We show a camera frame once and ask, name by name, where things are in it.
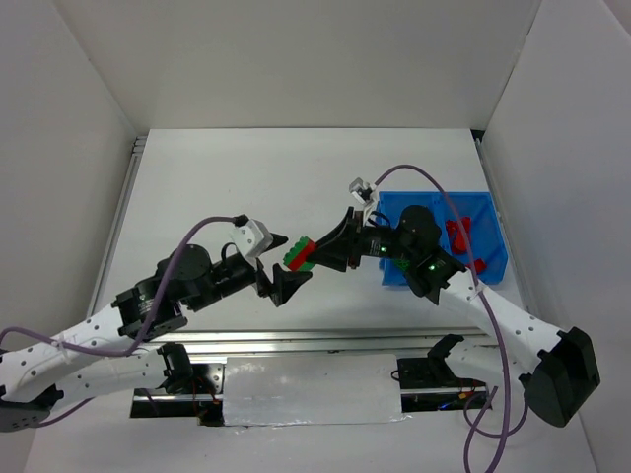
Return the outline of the green red layered lego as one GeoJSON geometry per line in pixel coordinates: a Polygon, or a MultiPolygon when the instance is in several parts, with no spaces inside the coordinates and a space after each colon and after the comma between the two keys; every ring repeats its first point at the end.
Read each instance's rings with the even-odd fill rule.
{"type": "Polygon", "coordinates": [[[316,250],[316,244],[307,236],[300,237],[283,257],[283,264],[292,272],[311,271],[315,266],[308,256],[316,250]]]}

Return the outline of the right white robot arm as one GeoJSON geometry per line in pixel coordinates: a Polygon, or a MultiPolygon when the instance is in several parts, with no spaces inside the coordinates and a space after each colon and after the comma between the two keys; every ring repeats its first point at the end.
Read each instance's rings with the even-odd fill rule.
{"type": "Polygon", "coordinates": [[[362,257],[404,263],[412,293],[451,306],[504,346],[500,362],[514,362],[512,377],[523,387],[528,408],[545,423],[565,427],[600,384],[591,337],[578,327],[545,322],[475,280],[472,272],[440,245],[431,211],[406,207],[396,228],[367,226],[348,209],[342,221],[315,244],[308,260],[344,272],[362,257]]]}

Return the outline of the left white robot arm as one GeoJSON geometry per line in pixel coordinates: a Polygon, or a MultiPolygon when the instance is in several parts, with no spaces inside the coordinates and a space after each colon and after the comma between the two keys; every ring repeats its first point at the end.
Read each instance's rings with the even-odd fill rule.
{"type": "Polygon", "coordinates": [[[280,265],[267,275],[260,261],[249,263],[239,253],[212,262],[196,244],[183,248],[173,271],[170,264],[160,261],[153,276],[50,343],[2,352],[2,432],[47,426],[54,410],[119,390],[188,388],[195,374],[183,345],[168,342],[154,350],[133,345],[151,308],[158,311],[144,343],[182,328],[185,309],[200,311],[249,287],[280,306],[312,277],[280,265]]]}

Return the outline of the red arch lego piece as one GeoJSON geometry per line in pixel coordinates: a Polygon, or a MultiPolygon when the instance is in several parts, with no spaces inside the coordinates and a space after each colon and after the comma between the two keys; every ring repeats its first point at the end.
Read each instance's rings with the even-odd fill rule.
{"type": "MultiPolygon", "coordinates": [[[[470,233],[470,228],[471,228],[471,218],[470,217],[463,217],[461,219],[461,223],[462,223],[462,226],[463,226],[465,232],[467,234],[469,234],[470,233]]],[[[457,223],[457,221],[454,221],[454,220],[447,220],[446,221],[446,229],[447,229],[448,235],[450,237],[452,237],[456,233],[460,232],[458,223],[457,223]]]]}

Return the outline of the red flower lego piece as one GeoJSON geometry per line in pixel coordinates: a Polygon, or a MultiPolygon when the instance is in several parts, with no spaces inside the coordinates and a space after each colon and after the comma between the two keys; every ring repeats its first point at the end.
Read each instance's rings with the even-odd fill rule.
{"type": "Polygon", "coordinates": [[[452,251],[454,254],[467,253],[466,234],[463,234],[461,231],[455,233],[452,241],[452,251]]]}

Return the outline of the red lego brick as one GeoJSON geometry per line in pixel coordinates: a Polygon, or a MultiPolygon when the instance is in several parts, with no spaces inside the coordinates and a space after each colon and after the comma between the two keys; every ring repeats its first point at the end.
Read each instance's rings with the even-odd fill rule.
{"type": "Polygon", "coordinates": [[[466,263],[465,266],[476,274],[483,274],[487,270],[487,264],[481,258],[475,259],[472,263],[466,263]]]}

